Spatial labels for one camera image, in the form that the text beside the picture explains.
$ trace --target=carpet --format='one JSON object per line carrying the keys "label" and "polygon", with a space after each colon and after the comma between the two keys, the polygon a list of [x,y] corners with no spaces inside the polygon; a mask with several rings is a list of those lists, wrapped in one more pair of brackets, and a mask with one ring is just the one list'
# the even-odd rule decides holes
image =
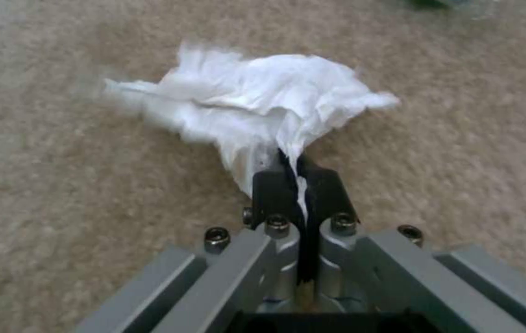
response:
{"label": "carpet", "polygon": [[237,232],[216,149],[117,115],[93,82],[159,80],[183,39],[362,69],[400,97],[315,142],[366,229],[414,224],[526,274],[526,2],[0,0],[0,332],[74,327],[168,245]]}

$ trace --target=white tissue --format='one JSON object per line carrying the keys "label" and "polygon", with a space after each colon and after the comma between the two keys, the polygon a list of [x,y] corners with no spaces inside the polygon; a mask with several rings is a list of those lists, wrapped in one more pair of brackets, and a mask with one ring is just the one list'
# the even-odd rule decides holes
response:
{"label": "white tissue", "polygon": [[[235,50],[182,44],[178,67],[157,84],[106,80],[105,93],[186,141],[217,145],[240,189],[280,148],[294,169],[304,148],[367,108],[398,99],[373,93],[347,66],[315,55],[247,59]],[[305,181],[299,179],[303,204]]]}

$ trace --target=black plastic part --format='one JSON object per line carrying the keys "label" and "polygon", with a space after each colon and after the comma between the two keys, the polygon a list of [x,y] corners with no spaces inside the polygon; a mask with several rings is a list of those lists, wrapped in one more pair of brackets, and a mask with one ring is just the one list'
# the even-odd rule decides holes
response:
{"label": "black plastic part", "polygon": [[[273,215],[284,215],[300,232],[298,262],[305,262],[307,252],[307,231],[302,211],[298,205],[298,187],[286,156],[278,150],[278,158],[269,169],[253,176],[252,219],[250,229]],[[298,280],[308,274],[298,264]]]}
{"label": "black plastic part", "polygon": [[318,270],[318,242],[320,240],[320,224],[334,215],[349,215],[359,223],[358,216],[349,200],[345,186],[339,174],[331,169],[324,169],[314,164],[305,155],[298,160],[298,174],[305,177],[306,207],[308,209],[307,249],[303,280],[311,280]]}
{"label": "black plastic part", "polygon": [[225,333],[438,333],[420,314],[237,314]]}
{"label": "black plastic part", "polygon": [[347,214],[355,221],[357,215],[337,172],[314,164],[306,156],[298,159],[298,174],[307,179],[306,205],[308,221],[304,222],[298,206],[296,176],[286,156],[278,152],[271,168],[253,177],[251,229],[274,214],[286,216],[300,232],[298,281],[313,280],[318,270],[318,241],[320,224],[337,214]]}

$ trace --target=gray metal frame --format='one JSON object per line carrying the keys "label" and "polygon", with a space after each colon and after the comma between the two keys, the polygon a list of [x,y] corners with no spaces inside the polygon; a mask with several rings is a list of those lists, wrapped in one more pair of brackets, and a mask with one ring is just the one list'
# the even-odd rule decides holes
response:
{"label": "gray metal frame", "polygon": [[[526,279],[481,249],[434,254],[420,248],[420,232],[365,234],[339,221],[320,226],[314,293],[323,312],[411,310],[443,332],[526,332]],[[292,312],[297,228],[274,219],[231,242],[220,231],[197,255],[159,255],[76,332],[214,333],[239,311]]]}

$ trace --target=screw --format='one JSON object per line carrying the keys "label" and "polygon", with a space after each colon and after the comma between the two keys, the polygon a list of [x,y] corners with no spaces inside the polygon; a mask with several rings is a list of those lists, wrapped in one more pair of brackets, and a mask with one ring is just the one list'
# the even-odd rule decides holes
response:
{"label": "screw", "polygon": [[251,207],[244,207],[244,209],[242,209],[242,223],[249,227],[249,228],[252,228],[252,225],[253,225],[253,209]]}
{"label": "screw", "polygon": [[355,234],[356,223],[348,213],[336,213],[331,217],[331,231],[338,236]]}
{"label": "screw", "polygon": [[229,232],[227,229],[214,226],[205,231],[203,245],[207,253],[220,254],[229,244]]}
{"label": "screw", "polygon": [[269,215],[265,220],[265,234],[278,240],[290,233],[290,220],[281,214]]}
{"label": "screw", "polygon": [[400,225],[396,228],[403,236],[405,236],[411,243],[418,247],[423,246],[423,232],[416,226]]}

